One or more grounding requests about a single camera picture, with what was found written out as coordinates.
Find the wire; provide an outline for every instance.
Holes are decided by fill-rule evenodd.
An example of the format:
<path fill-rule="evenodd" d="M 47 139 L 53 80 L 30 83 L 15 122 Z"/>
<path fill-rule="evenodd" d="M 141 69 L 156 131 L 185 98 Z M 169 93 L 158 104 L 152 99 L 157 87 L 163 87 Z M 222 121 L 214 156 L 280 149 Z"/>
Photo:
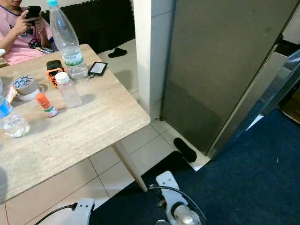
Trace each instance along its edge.
<path fill-rule="evenodd" d="M 57 212 L 57 211 L 60 211 L 60 210 L 63 210 L 63 209 L 68 209 L 68 208 L 71 208 L 71 209 L 74 211 L 75 208 L 76 208 L 76 206 L 77 206 L 77 203 L 75 202 L 75 203 L 72 204 L 72 205 L 66 205 L 66 206 L 60 207 L 60 208 L 58 208 L 58 209 L 56 209 L 56 210 L 54 210 L 54 211 L 48 213 L 46 216 L 44 216 L 42 219 L 40 219 L 40 220 L 39 220 L 36 224 L 34 224 L 34 225 L 40 224 L 43 220 L 45 220 L 47 217 L 49 217 L 50 215 L 52 215 L 53 213 L 55 213 L 55 212 Z"/>
<path fill-rule="evenodd" d="M 205 214 L 202 212 L 202 210 L 200 209 L 200 207 L 187 195 L 187 194 L 185 194 L 184 192 L 182 192 L 182 191 L 180 191 L 180 190 L 178 190 L 178 189 L 176 189 L 176 188 L 173 188 L 173 187 L 168 187 L 168 186 L 151 186 L 151 187 L 149 187 L 148 188 L 149 190 L 153 190 L 153 189 L 167 189 L 167 190 L 171 190 L 171 191 L 175 191 L 175 192 L 178 192 L 178 193 L 180 193 L 180 194 L 182 194 L 185 198 L 187 198 L 195 207 L 196 207 L 196 209 L 201 213 L 201 215 L 203 216 L 203 218 L 200 218 L 200 219 L 202 219 L 203 220 L 203 222 L 205 223 L 205 224 L 207 224 L 206 223 L 206 216 L 205 216 Z"/>

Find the wooden table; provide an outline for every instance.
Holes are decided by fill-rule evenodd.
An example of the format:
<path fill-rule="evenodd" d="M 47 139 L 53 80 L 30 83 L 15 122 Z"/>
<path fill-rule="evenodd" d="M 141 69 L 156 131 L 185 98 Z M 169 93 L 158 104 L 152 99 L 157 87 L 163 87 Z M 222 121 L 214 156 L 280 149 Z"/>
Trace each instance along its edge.
<path fill-rule="evenodd" d="M 81 45 L 88 67 L 101 61 L 88 45 Z M 0 204 L 70 166 L 112 145 L 120 160 L 144 191 L 147 188 L 120 140 L 148 125 L 150 118 L 107 69 L 103 77 L 76 83 L 83 104 L 67 109 L 46 77 L 46 62 L 60 60 L 55 52 L 0 69 L 7 86 L 22 75 L 33 75 L 50 102 L 59 109 L 47 118 L 36 100 L 13 102 L 30 124 L 20 138 L 0 131 Z"/>

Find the smartphone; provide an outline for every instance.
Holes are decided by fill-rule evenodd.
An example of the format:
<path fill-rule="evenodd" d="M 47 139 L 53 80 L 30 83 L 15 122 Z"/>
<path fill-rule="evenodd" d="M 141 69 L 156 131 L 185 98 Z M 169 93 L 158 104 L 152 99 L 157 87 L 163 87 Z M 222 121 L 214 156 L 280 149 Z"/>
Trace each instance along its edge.
<path fill-rule="evenodd" d="M 88 71 L 88 75 L 90 77 L 103 76 L 106 67 L 107 67 L 107 63 L 105 62 L 94 62 L 93 66 Z"/>
<path fill-rule="evenodd" d="M 39 17 L 39 13 L 41 12 L 40 6 L 28 6 L 28 14 L 26 14 L 25 19 L 33 18 L 33 17 Z"/>

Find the slipper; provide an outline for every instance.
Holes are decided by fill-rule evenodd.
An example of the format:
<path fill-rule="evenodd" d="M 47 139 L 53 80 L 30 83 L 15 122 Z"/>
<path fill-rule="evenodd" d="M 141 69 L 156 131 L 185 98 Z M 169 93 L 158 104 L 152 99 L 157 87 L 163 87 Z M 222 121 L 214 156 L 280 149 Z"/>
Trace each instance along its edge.
<path fill-rule="evenodd" d="M 115 58 L 115 57 L 119 57 L 119 56 L 123 56 L 126 55 L 127 51 L 124 49 L 120 49 L 120 48 L 115 48 L 115 50 L 112 53 L 108 54 L 109 58 Z"/>

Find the blue carpet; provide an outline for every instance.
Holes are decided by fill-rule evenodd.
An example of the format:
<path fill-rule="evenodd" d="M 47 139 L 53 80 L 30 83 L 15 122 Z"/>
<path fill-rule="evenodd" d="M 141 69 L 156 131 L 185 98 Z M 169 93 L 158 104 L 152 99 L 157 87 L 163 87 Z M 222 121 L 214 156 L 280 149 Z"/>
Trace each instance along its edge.
<path fill-rule="evenodd" d="M 170 170 L 210 225 L 300 224 L 300 126 L 279 110 L 261 119 L 195 172 L 174 152 L 143 175 Z M 96 209 L 90 225 L 154 225 L 166 219 L 155 191 L 134 182 Z"/>

